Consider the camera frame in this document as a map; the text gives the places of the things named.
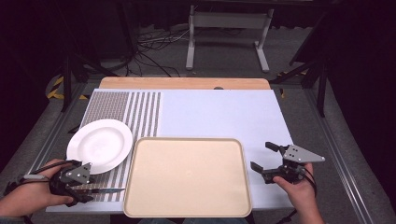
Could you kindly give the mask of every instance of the person's left hand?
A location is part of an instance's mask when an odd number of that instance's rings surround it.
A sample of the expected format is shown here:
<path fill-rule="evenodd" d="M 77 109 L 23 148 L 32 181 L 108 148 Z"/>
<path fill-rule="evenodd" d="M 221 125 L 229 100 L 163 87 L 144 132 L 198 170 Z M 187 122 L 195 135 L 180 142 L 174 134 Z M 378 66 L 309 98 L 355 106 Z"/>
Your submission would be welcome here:
<path fill-rule="evenodd" d="M 45 166 L 62 160 L 49 161 Z M 56 166 L 39 173 L 51 179 L 61 168 L 68 164 Z M 59 196 L 50 193 L 48 182 L 24 184 L 0 201 L 0 217 L 22 217 L 33 214 L 34 212 L 48 206 L 60 205 L 73 202 L 69 196 Z"/>

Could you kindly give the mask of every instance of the round plate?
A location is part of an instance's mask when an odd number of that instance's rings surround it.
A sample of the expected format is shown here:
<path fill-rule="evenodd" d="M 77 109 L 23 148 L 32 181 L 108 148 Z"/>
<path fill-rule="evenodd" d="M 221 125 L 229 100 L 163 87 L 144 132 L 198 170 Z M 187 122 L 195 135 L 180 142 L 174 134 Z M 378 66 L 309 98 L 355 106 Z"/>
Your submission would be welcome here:
<path fill-rule="evenodd" d="M 82 127 L 67 146 L 67 159 L 92 163 L 91 175 L 118 166 L 132 148 L 132 133 L 116 119 L 100 119 Z"/>

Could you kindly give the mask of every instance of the rectangular tray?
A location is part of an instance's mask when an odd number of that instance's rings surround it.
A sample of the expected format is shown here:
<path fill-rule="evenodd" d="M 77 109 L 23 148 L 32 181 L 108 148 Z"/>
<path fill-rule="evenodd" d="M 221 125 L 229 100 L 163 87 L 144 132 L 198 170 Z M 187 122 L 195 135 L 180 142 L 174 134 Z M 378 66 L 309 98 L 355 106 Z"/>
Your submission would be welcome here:
<path fill-rule="evenodd" d="M 141 138 L 123 210 L 128 217 L 247 216 L 251 202 L 241 144 L 231 138 Z"/>

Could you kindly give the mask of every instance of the knife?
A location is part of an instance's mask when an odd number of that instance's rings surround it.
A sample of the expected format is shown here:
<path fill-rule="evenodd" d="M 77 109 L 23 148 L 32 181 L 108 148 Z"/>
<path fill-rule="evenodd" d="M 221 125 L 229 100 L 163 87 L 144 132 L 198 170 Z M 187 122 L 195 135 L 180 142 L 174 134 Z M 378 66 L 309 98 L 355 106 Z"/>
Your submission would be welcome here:
<path fill-rule="evenodd" d="M 77 194 L 117 193 L 125 189 L 74 189 Z"/>

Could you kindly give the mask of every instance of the human hand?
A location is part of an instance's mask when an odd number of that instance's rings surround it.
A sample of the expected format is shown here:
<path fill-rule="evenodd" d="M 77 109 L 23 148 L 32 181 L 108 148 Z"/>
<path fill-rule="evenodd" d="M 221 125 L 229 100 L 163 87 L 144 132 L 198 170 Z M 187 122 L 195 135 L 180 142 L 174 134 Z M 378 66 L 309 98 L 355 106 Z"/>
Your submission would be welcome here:
<path fill-rule="evenodd" d="M 44 166 L 59 161 L 62 160 L 52 160 Z M 39 173 L 39 175 L 51 179 L 61 168 L 68 165 L 55 166 Z M 72 197 L 51 194 L 48 182 L 24 184 L 11 191 L 0 201 L 0 217 L 23 217 L 48 206 L 71 202 L 73 202 Z"/>
<path fill-rule="evenodd" d="M 305 170 L 314 174 L 312 163 L 307 163 Z M 308 180 L 303 179 L 297 184 L 291 184 L 280 176 L 273 178 L 283 190 L 288 193 L 290 202 L 300 215 L 301 223 L 324 223 L 318 210 L 315 191 Z"/>

